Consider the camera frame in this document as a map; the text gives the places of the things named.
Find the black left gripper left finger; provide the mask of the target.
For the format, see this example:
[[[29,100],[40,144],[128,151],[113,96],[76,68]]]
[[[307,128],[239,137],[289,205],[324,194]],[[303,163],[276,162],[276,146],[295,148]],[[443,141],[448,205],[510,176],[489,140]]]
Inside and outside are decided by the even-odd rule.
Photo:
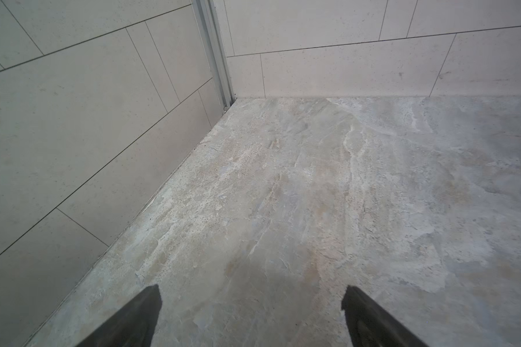
[[[77,347],[149,347],[152,344],[161,308],[159,285],[147,286],[82,340]]]

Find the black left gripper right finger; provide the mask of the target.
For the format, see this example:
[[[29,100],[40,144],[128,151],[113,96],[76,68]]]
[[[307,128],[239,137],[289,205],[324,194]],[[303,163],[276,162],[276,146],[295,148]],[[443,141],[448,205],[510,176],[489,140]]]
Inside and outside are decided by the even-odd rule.
[[[341,310],[353,346],[428,347],[357,286],[347,286]]]

